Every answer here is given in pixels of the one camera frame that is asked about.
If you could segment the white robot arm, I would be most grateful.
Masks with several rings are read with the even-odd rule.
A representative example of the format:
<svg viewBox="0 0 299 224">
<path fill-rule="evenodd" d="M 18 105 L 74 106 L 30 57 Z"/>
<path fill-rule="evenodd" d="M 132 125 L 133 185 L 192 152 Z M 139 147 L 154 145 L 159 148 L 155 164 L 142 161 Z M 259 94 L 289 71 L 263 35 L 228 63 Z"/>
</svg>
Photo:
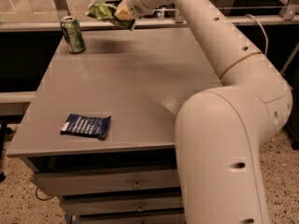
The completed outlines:
<svg viewBox="0 0 299 224">
<path fill-rule="evenodd" d="M 259 149 L 286 124 L 292 91 L 208 0 L 122 0 L 121 20 L 173 4 L 221 81 L 178 112 L 175 146 L 187 224 L 270 224 Z"/>
</svg>

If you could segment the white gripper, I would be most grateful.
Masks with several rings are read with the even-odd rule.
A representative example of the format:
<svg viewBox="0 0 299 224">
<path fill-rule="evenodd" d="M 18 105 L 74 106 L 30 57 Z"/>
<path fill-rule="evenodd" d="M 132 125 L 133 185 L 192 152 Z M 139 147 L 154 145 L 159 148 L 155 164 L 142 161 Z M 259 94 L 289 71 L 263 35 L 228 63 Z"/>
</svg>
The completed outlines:
<svg viewBox="0 0 299 224">
<path fill-rule="evenodd" d="M 122 0 L 114 15 L 121 21 L 147 16 L 159 6 L 159 0 Z"/>
</svg>

